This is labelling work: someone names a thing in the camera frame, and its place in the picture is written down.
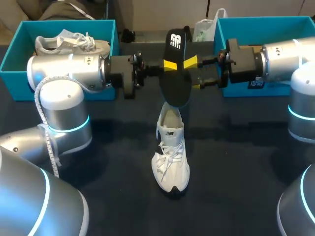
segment teal box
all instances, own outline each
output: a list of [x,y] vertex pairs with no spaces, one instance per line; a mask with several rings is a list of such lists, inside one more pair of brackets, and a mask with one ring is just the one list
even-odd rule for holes
[[[119,41],[114,20],[23,21],[4,56],[0,76],[15,101],[33,101],[34,94],[28,85],[26,67],[35,51],[37,36],[52,38],[63,29],[73,33],[89,33],[95,40],[111,43],[110,56],[119,54]],[[87,100],[114,100],[114,88],[101,93],[86,94]]]
[[[226,48],[226,40],[237,38],[239,45],[263,45],[315,36],[315,24],[308,16],[221,18],[217,21],[214,51]],[[290,85],[265,83],[261,89],[248,89],[248,82],[228,84],[225,97],[284,96]]]

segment glowing blue ring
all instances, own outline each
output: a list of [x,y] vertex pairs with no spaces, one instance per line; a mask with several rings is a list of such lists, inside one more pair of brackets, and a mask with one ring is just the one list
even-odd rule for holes
[[88,116],[87,120],[81,124],[80,126],[76,127],[76,128],[73,128],[73,129],[68,129],[68,130],[57,130],[57,129],[54,129],[50,126],[48,126],[52,131],[54,132],[57,132],[57,133],[70,133],[70,132],[73,132],[73,131],[76,131],[78,129],[81,129],[82,127],[84,127],[90,120],[90,117]]
[[294,113],[294,112],[291,110],[290,106],[288,106],[288,109],[289,109],[289,112],[290,112],[292,115],[294,115],[295,117],[298,117],[298,118],[300,118],[300,119],[305,119],[305,120],[315,120],[315,118],[303,117],[303,116],[300,116],[300,115]]
[[44,176],[45,176],[45,182],[46,182],[46,192],[45,192],[45,198],[44,198],[44,202],[43,202],[43,206],[40,210],[40,213],[39,213],[39,216],[32,228],[32,230],[30,231],[30,233],[28,234],[28,236],[34,236],[34,234],[36,233],[41,221],[43,220],[44,218],[44,215],[45,215],[45,212],[46,212],[46,209],[47,209],[47,206],[48,206],[48,200],[49,200],[49,195],[50,195],[50,184],[49,184],[49,178],[46,174],[45,171],[43,171],[42,169],[40,169],[43,173],[44,173]]
[[309,166],[303,173],[302,175],[302,178],[301,178],[301,185],[300,185],[300,188],[301,188],[301,196],[302,196],[302,201],[303,201],[303,204],[304,204],[304,207],[307,211],[307,213],[309,214],[310,218],[313,220],[314,224],[315,224],[315,217],[313,216],[309,206],[307,205],[306,203],[306,200],[305,200],[305,196],[304,196],[304,191],[303,191],[303,181],[304,181],[304,176],[305,176],[305,173],[306,171],[310,168],[311,166]]

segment shoe tongue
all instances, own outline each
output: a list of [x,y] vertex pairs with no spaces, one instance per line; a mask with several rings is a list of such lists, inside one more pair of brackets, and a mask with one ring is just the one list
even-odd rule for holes
[[183,128],[173,129],[159,126],[158,130],[164,146],[176,147],[183,139]]

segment shoe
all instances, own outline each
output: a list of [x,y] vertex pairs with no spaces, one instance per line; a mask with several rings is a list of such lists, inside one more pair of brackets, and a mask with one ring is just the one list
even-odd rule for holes
[[182,192],[188,185],[184,123],[178,109],[164,103],[157,122],[158,149],[152,170],[159,186],[167,193]]
[[108,42],[94,40],[86,33],[72,33],[63,30],[54,38],[38,36],[35,40],[37,55],[67,55],[67,54],[101,54],[106,58],[110,53]]

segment black table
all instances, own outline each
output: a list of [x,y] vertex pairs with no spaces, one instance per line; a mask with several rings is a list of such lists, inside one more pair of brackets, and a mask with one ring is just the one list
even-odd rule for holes
[[[141,50],[144,59],[156,59],[163,48],[122,45],[122,53]],[[194,43],[187,55],[210,54],[211,48]],[[35,105],[14,102],[3,82],[0,101],[0,135],[40,123]],[[88,235],[279,236],[278,200],[302,171],[290,166],[286,104],[287,98],[224,99],[217,88],[193,90],[181,110],[190,180],[186,195],[173,200],[160,191],[151,169],[163,105],[158,79],[147,79],[135,100],[88,102],[92,144],[61,159],[61,179],[87,199]]]

